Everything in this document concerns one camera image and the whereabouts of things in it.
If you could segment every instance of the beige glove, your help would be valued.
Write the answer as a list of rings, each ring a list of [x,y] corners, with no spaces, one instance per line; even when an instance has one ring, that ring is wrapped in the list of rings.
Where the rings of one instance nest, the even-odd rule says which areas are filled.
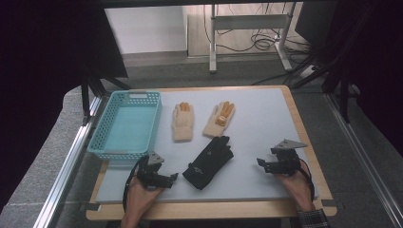
[[[230,104],[229,102],[222,102],[220,105],[216,105],[202,133],[211,137],[222,136],[234,115],[234,111],[234,104]]]
[[[193,106],[188,103],[175,105],[172,128],[174,141],[190,141],[193,138]]]

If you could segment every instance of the human hand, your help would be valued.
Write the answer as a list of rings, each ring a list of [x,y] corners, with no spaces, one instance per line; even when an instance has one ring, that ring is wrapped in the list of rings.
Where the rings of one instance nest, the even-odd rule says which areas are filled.
[[[301,162],[301,168],[310,175],[308,165],[304,161]],[[316,210],[311,199],[311,189],[306,178],[297,171],[293,176],[286,177],[281,174],[275,174],[282,185],[287,190],[290,197],[297,205],[297,210],[301,212],[309,212]]]
[[[156,188],[153,191],[146,190],[142,183],[133,177],[127,192],[126,210],[122,218],[121,228],[135,228],[142,215],[151,207],[155,199],[164,188]]]

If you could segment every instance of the blue plastic basket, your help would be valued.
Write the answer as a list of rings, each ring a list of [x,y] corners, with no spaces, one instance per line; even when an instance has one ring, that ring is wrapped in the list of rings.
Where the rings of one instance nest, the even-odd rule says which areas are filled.
[[[103,160],[139,159],[154,148],[161,111],[160,92],[113,92],[87,151]]]

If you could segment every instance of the gray carpet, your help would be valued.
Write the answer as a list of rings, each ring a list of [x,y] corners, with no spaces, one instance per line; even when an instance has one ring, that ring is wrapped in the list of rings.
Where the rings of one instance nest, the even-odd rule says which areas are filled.
[[[221,58],[216,74],[208,72],[205,59],[188,60],[179,64],[164,64],[164,60],[161,60],[151,66],[127,66],[129,78],[122,81],[135,88],[249,86],[284,73],[276,57],[264,58],[260,60],[256,57],[244,57],[242,61]],[[261,85],[279,85],[284,80],[285,77],[282,76],[265,81]],[[329,221],[333,227],[393,227],[320,92],[321,80],[319,78],[292,92],[338,207],[337,215],[329,218]],[[119,89],[108,82],[104,83],[108,90]],[[0,216],[0,227],[32,227],[36,221],[81,125],[80,93],[80,88],[76,88],[66,95],[59,120],[35,163]],[[380,176],[401,204],[402,158],[363,115],[355,100],[350,100],[349,108],[351,126],[362,140]],[[51,227],[106,227],[104,221],[87,220],[83,208],[89,201],[100,164],[101,162],[91,154],[81,155]]]

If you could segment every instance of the black fabric item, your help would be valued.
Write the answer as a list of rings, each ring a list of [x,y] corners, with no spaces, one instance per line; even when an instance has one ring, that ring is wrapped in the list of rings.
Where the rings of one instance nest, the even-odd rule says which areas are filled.
[[[217,172],[234,157],[230,146],[227,145],[228,141],[227,136],[213,138],[183,172],[183,176],[197,189],[202,190],[207,186]]]

